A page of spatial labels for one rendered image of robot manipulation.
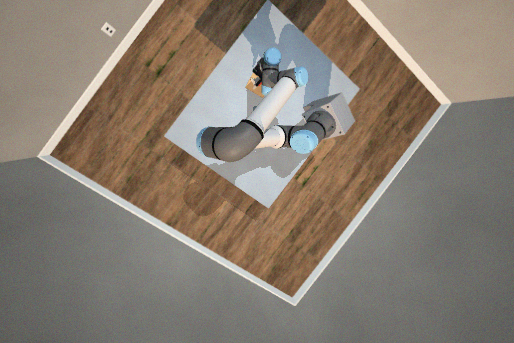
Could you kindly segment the tan mat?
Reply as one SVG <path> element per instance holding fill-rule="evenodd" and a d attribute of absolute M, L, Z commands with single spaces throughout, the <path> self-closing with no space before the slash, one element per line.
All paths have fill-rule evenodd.
<path fill-rule="evenodd" d="M 251 78 L 254 78 L 254 79 L 256 79 L 257 77 L 259 77 L 259 76 L 256 76 L 254 73 L 251 76 Z M 257 94 L 257 95 L 259 95 L 260 97 L 263 98 L 264 95 L 262 94 L 262 90 L 261 90 L 261 85 L 262 84 L 260 86 L 258 86 L 256 89 L 252 89 L 254 87 L 254 84 L 252 83 L 251 78 L 249 79 L 249 81 L 248 81 L 248 83 L 247 83 L 245 88 L 247 88 L 248 90 L 254 92 L 255 94 Z"/>

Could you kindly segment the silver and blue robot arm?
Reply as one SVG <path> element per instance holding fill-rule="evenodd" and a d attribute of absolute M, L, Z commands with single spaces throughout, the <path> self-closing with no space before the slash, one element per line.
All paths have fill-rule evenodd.
<path fill-rule="evenodd" d="M 308 82 L 305 67 L 279 71 L 281 53 L 269 48 L 260 63 L 262 94 L 265 98 L 247 119 L 234 127 L 206 127 L 196 139 L 198 151 L 208 157 L 225 162 L 241 160 L 256 148 L 292 148 L 307 154 L 314 150 L 336 129 L 332 115 L 325 111 L 311 114 L 303 126 L 275 125 L 267 127 L 294 93 Z"/>

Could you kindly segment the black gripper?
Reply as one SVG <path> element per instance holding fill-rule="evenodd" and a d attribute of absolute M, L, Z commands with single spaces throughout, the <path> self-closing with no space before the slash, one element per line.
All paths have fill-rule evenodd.
<path fill-rule="evenodd" d="M 257 77 L 256 79 L 251 78 L 251 81 L 254 84 L 254 87 L 252 89 L 256 89 L 258 87 L 258 85 L 262 82 L 262 71 L 260 70 L 261 60 L 262 60 L 262 58 L 257 62 L 257 65 L 253 68 L 253 71 L 252 71 L 256 76 L 260 77 L 260 78 Z"/>

